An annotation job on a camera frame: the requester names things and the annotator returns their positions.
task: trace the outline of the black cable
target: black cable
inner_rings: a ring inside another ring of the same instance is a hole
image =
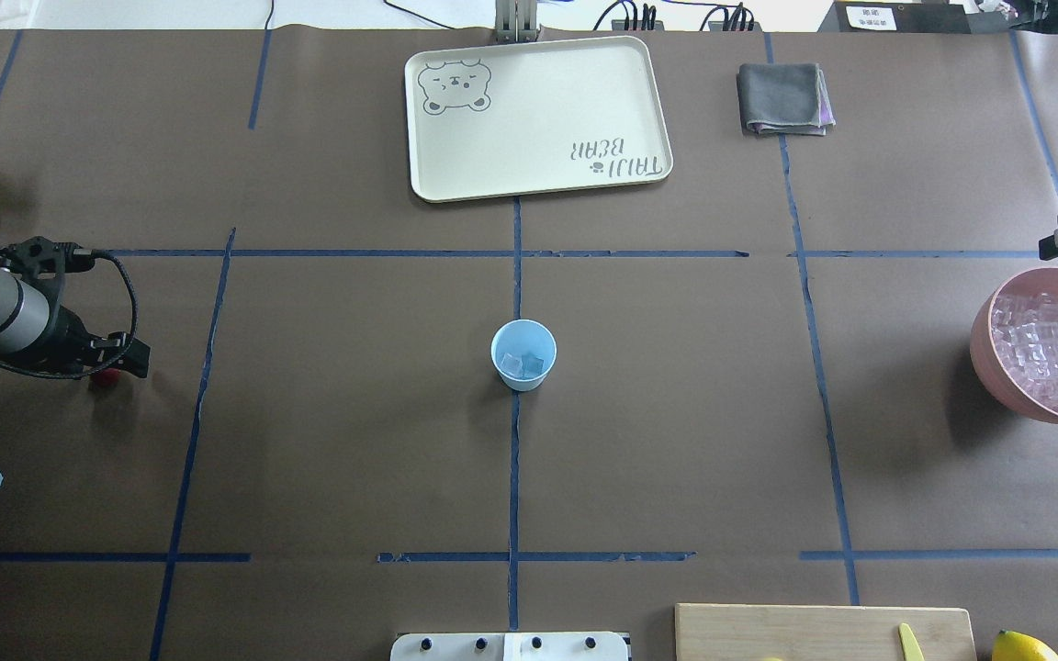
[[[400,7],[398,4],[391,3],[390,0],[382,0],[382,3],[385,4],[386,7],[391,7],[391,8],[395,8],[395,10],[399,10],[399,12],[406,12],[407,14],[411,14],[411,16],[413,16],[413,17],[423,18],[423,20],[427,21],[430,24],[440,25],[444,30],[456,30],[452,25],[441,24],[441,22],[435,20],[435,18],[424,17],[423,14],[420,14],[419,12],[412,12],[411,10],[408,10],[406,7]]]
[[[125,338],[125,345],[122,345],[121,350],[116,352],[116,355],[110,357],[89,369],[87,372],[76,372],[76,373],[57,373],[57,372],[34,372],[31,369],[24,369],[21,367],[16,367],[15,365],[8,365],[0,360],[0,369],[4,369],[7,372],[22,373],[24,377],[33,377],[35,380],[84,380],[85,377],[92,377],[93,373],[104,372],[109,367],[116,365],[118,360],[125,357],[125,354],[129,352],[129,347],[133,346],[133,338],[138,334],[138,294],[133,290],[133,281],[129,279],[129,271],[126,271],[125,264],[122,264],[122,260],[116,259],[112,253],[106,251],[93,251],[92,256],[97,259],[103,259],[106,261],[113,262],[113,267],[116,268],[117,273],[121,273],[122,280],[125,281],[125,290],[129,292],[129,308],[133,316],[129,322],[129,337]]]
[[[634,0],[615,0],[614,3],[610,3],[608,5],[608,7],[606,7],[605,10],[603,10],[602,15],[599,17],[599,20],[595,21],[595,26],[592,26],[592,29],[590,29],[590,30],[592,32],[599,30],[599,25],[602,24],[602,21],[606,17],[606,14],[609,14],[609,12],[612,10],[614,10],[615,7],[617,7],[617,5],[620,5],[620,4],[623,6],[623,25],[624,26],[628,26],[628,29],[630,29],[631,12],[630,12],[628,8],[626,8],[626,5],[630,4],[631,8],[634,8],[635,12],[638,12],[638,7],[636,7],[636,5],[634,3]]]
[[[708,14],[705,14],[705,20],[700,21],[700,26],[698,26],[696,31],[697,32],[705,31],[705,25],[709,24],[709,18],[713,17],[713,14],[716,14],[717,11],[726,13],[726,17],[722,19],[723,22],[720,25],[722,30],[726,29],[726,24],[729,22],[729,7],[726,4],[717,4],[714,5],[713,8],[709,10]]]
[[[742,19],[746,17],[746,7],[744,3],[737,3],[737,8],[734,10],[734,15],[729,19],[729,32],[737,32],[738,26],[744,26]]]

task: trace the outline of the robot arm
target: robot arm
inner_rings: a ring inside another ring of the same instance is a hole
[[[134,337],[133,286],[113,255],[37,237],[3,247],[0,256],[0,367],[42,380],[80,380],[108,368],[147,375],[149,347]],[[65,276],[88,271],[97,259],[116,264],[129,290],[133,319],[127,333],[88,333],[80,318],[61,305]]]

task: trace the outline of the blue paper cup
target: blue paper cup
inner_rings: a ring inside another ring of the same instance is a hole
[[[492,336],[492,367],[513,390],[525,392],[541,386],[555,359],[553,333],[532,319],[505,324]]]

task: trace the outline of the beige tray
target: beige tray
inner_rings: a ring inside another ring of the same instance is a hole
[[[427,201],[643,184],[672,171],[638,38],[419,53],[406,91],[411,185]]]

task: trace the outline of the folded towel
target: folded towel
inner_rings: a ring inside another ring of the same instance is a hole
[[[742,122],[755,133],[826,135],[835,126],[818,65],[742,65],[737,92]]]

